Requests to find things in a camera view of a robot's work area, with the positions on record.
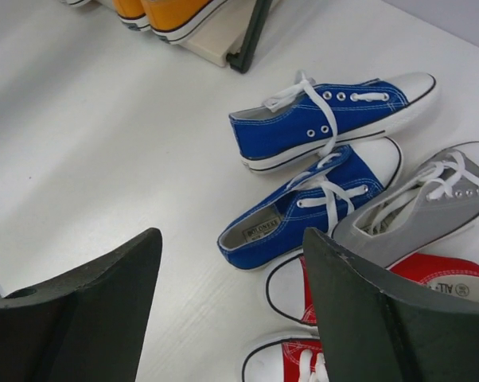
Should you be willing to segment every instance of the gray wall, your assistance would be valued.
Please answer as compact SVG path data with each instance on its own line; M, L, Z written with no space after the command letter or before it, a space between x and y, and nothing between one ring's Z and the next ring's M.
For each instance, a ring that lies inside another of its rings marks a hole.
M479 0L384 0L479 46Z

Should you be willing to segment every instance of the circular logo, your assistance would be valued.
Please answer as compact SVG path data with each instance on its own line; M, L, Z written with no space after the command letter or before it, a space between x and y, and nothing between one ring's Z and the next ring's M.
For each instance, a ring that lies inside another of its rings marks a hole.
M469 288L464 284L457 284L455 286L455 293L457 293L461 297L468 297L469 296Z

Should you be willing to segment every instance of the white table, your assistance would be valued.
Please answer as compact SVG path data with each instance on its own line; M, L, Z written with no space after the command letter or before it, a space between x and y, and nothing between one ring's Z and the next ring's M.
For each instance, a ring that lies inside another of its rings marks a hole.
M1 0L5 292L158 227L162 269L138 380L234 380L247 342L291 325L263 308L259 273L230 267L216 238L308 162L248 172L228 112L290 85L299 68L339 83L435 74L439 108L396 137L408 166L479 139L479 48L380 0L285 0L246 76L128 32L103 7ZM479 261L479 240L463 243L450 255Z

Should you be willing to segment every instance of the gray sneaker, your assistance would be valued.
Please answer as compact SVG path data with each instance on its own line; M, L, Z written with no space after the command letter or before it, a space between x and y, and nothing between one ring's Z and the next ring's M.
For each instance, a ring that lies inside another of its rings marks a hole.
M438 152L407 177L344 218L340 245L390 267L479 220L479 142Z

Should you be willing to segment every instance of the white shoelace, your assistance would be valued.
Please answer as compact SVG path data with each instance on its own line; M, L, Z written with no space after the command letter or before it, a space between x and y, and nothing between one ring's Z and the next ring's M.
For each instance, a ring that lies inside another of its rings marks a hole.
M311 368L312 352L303 350L300 355L300 377L298 382L329 382L328 373L326 372L325 356L323 353L317 355L315 372Z
M317 168L322 168L324 164L337 156L340 156L340 154L327 155L321 161L319 161L319 163L317 164ZM304 209L310 207L318 207L319 205L326 205L326 212L328 214L328 232L331 232L338 224L337 199L342 199L348 204L349 215L351 212L354 211L354 205L351 202L351 198L358 197L368 192L368 187L366 185L361 185L353 189L345 190L342 189L339 185L336 185L335 183L329 181L326 177L326 174L333 168L334 167L331 167L328 170L323 171L322 174L319 174L316 177L312 177L308 181L304 181L303 183L294 188L297 190L307 190L320 187L322 189L323 193L325 193L325 197L300 199L297 202L297 206L301 209ZM311 173L308 171L300 173L287 184L287 188L289 189L295 182L309 176L310 174Z
M315 81L312 78L306 76L305 72L300 70L296 74L295 85L282 90L281 92L273 95L269 99L264 101L264 106L270 109L273 112L290 105L294 102L296 97L301 92L305 92L310 99L322 110L326 119L328 119L329 127L332 131L332 136L329 141L321 148L319 155L325 157L332 152L337 142L338 129L337 129L337 120L335 119L335 114L333 113L332 108L328 105L323 97L321 97L316 90L313 88ZM377 100L387 100L387 93L371 92L364 94L351 94L351 100L353 101L377 101Z
M421 187L429 183L439 183L440 186L426 196L428 201L439 200L443 195L446 195L446 197L454 197L454 186L462 179L462 177L471 181L477 187L477 192L479 193L479 177L465 169L465 162L462 154L458 151L454 151L450 153L449 156L452 157L455 162L431 162L429 167L422 171L422 175L417 178L414 183L410 184L410 186L417 185L417 188L403 192L396 199L382 208L372 221L369 233L375 235L376 233L381 232L383 220L392 212L411 203L418 196ZM447 180L443 180L440 177L446 169L454 170L455 173Z

